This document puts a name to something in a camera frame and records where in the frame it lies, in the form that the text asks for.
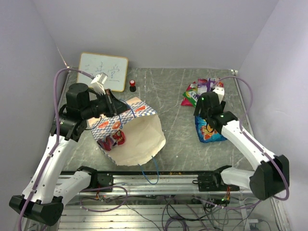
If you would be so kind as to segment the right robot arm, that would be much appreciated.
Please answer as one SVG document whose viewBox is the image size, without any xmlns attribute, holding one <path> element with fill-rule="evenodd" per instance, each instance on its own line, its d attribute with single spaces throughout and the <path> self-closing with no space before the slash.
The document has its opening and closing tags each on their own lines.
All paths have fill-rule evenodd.
<svg viewBox="0 0 308 231">
<path fill-rule="evenodd" d="M 228 185 L 249 189 L 259 200 L 275 197 L 285 191 L 284 200 L 289 197 L 289 160 L 276 155 L 259 143 L 240 120 L 230 111 L 224 110 L 216 92 L 203 93 L 196 104 L 194 115 L 204 119 L 207 125 L 230 141 L 249 161 L 252 170 L 241 170 L 225 166 L 217 170 L 212 185 L 221 191 Z"/>
</svg>

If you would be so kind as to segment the blue checkered paper bag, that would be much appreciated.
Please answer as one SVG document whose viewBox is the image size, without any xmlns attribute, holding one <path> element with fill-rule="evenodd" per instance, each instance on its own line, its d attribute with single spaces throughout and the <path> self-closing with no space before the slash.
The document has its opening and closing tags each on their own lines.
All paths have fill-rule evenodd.
<svg viewBox="0 0 308 231">
<path fill-rule="evenodd" d="M 142 166 L 165 146 L 166 138 L 158 113 L 141 99 L 126 101 L 129 110 L 121 115 L 88 120 L 90 131 L 102 153 L 118 166 Z M 126 140 L 117 145 L 113 135 L 122 130 Z"/>
</svg>

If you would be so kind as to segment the small red candy packet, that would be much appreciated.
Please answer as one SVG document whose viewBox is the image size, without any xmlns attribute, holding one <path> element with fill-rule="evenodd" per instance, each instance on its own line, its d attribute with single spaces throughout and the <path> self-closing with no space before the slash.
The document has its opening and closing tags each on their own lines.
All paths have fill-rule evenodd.
<svg viewBox="0 0 308 231">
<path fill-rule="evenodd" d="M 125 143 L 126 137 L 122 130 L 118 130 L 114 135 L 113 139 L 115 140 L 117 145 L 122 145 Z"/>
</svg>

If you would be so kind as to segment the purple snack packet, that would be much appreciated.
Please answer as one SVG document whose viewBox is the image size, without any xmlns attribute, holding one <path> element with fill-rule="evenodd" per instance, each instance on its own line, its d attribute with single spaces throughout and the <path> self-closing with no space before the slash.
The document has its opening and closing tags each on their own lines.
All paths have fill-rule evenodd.
<svg viewBox="0 0 308 231">
<path fill-rule="evenodd" d="M 208 78 L 198 78 L 197 82 L 197 93 L 202 95 L 203 93 L 208 92 L 210 89 L 210 83 Z"/>
<path fill-rule="evenodd" d="M 217 81 L 219 81 L 219 78 L 209 78 L 207 82 L 207 89 L 211 91 L 212 87 Z"/>
</svg>

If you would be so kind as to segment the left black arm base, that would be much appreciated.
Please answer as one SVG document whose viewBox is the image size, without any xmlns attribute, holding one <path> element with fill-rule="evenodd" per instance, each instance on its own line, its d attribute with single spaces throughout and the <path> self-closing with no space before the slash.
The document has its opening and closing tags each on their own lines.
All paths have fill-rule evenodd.
<svg viewBox="0 0 308 231">
<path fill-rule="evenodd" d="M 67 182 L 70 192 L 80 192 L 88 189 L 109 187 L 113 184 L 113 177 L 108 174 L 90 174 L 84 171 L 76 171 Z"/>
</svg>

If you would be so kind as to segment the large blue Blendy packet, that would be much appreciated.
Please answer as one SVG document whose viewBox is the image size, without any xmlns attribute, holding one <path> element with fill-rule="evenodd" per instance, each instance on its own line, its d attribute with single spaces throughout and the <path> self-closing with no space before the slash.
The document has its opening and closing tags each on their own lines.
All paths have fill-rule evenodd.
<svg viewBox="0 0 308 231">
<path fill-rule="evenodd" d="M 211 128 L 208 123 L 199 116 L 194 118 L 197 136 L 200 142 L 209 143 L 216 141 L 225 141 L 226 138 Z"/>
</svg>

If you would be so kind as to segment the red pink snack packet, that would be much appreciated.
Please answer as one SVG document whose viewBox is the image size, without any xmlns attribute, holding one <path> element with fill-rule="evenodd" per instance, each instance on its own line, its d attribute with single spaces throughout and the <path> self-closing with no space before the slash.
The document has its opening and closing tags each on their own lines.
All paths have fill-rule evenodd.
<svg viewBox="0 0 308 231">
<path fill-rule="evenodd" d="M 198 78 L 198 81 L 190 84 L 186 91 L 183 93 L 184 98 L 181 105 L 195 107 L 201 94 L 210 92 L 211 89 L 215 87 L 224 88 L 224 84 L 221 81 L 218 82 L 215 87 L 213 87 L 216 81 L 216 78 Z"/>
</svg>

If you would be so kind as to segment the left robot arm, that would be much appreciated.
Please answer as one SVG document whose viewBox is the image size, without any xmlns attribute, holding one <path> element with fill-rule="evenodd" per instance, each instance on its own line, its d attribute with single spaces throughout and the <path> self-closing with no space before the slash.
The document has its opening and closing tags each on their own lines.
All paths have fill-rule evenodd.
<svg viewBox="0 0 308 231">
<path fill-rule="evenodd" d="M 98 186 L 97 170 L 81 166 L 59 187 L 56 186 L 65 160 L 87 128 L 91 118 L 120 116 L 130 107 L 106 89 L 103 93 L 86 84 L 72 84 L 66 92 L 66 104 L 56 108 L 56 118 L 50 130 L 43 158 L 28 186 L 21 195 L 14 195 L 9 206 L 28 218 L 46 226 L 55 225 L 65 205 L 82 191 Z"/>
</svg>

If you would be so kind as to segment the green snack packet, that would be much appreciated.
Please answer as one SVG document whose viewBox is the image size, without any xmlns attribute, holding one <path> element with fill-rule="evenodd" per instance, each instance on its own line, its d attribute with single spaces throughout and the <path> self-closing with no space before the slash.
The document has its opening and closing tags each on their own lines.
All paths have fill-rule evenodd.
<svg viewBox="0 0 308 231">
<path fill-rule="evenodd" d="M 197 93 L 197 88 L 192 88 L 183 93 L 182 106 L 193 106 L 196 107 L 199 95 Z"/>
</svg>

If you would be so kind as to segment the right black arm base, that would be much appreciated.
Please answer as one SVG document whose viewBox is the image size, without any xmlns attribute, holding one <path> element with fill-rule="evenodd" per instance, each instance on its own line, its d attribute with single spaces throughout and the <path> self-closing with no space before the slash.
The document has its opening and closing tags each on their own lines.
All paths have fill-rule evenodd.
<svg viewBox="0 0 308 231">
<path fill-rule="evenodd" d="M 192 181 L 198 186 L 200 192 L 237 192 L 239 186 L 225 184 L 218 174 L 203 174 L 198 175 L 196 180 Z"/>
</svg>

